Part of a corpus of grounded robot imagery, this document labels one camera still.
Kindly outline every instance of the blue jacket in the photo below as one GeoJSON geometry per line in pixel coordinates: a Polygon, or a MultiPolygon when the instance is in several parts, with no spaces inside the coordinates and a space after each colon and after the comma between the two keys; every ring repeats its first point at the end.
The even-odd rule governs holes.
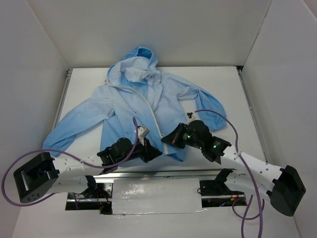
{"type": "MultiPolygon", "coordinates": [[[[106,83],[97,87],[91,97],[72,109],[47,136],[43,148],[65,150],[82,133],[103,121],[100,150],[111,146],[120,137],[131,141],[135,126],[144,125],[151,145],[164,155],[183,161],[186,150],[162,143],[162,136],[171,133],[180,122],[186,122],[179,101],[195,99],[197,109],[215,110],[225,116],[221,103],[210,93],[177,75],[156,69],[158,58],[149,49],[136,47],[122,61],[111,66],[106,83]]],[[[200,112],[201,120],[211,131],[226,125],[212,113],[200,112]]]]}

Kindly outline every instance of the robotic arm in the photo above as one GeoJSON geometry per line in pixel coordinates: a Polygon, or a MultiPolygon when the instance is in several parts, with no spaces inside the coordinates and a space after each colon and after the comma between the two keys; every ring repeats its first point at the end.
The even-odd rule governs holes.
{"type": "MultiPolygon", "coordinates": [[[[226,168],[215,179],[221,186],[231,191],[255,194],[251,178],[239,158],[242,155],[256,179],[261,198],[269,200],[271,205],[282,214],[294,215],[306,189],[293,167],[281,168],[242,151],[236,151],[228,141],[213,136],[201,120],[196,120],[192,114],[188,116],[190,120],[186,124],[180,123],[161,141],[180,149],[185,148],[186,145],[200,149],[206,159],[226,168]]],[[[138,142],[129,160],[141,158],[147,163],[162,154],[145,138],[148,133],[146,127],[138,128],[138,142]]],[[[100,167],[115,165],[122,161],[131,148],[132,143],[129,139],[120,138],[112,146],[82,161],[54,158],[48,152],[43,152],[13,174],[20,202],[31,203],[46,193],[70,191],[90,197],[100,189],[93,176],[108,174],[117,169],[117,166],[109,169],[100,167]]]]}

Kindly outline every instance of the blue fabric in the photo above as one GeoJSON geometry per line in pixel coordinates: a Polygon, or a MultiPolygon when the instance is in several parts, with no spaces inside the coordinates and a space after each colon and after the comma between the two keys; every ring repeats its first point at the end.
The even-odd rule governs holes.
{"type": "MultiPolygon", "coordinates": [[[[145,47],[136,47],[122,61],[111,66],[107,82],[97,87],[91,97],[69,113],[47,136],[43,148],[65,150],[82,133],[103,121],[100,150],[120,137],[135,138],[132,117],[149,130],[150,143],[179,161],[186,150],[161,143],[161,135],[170,134],[180,122],[186,122],[179,101],[195,99],[197,109],[215,110],[225,116],[221,103],[210,93],[186,79],[156,69],[158,58],[145,47]]],[[[226,125],[221,117],[199,112],[211,131],[226,125]]]]}

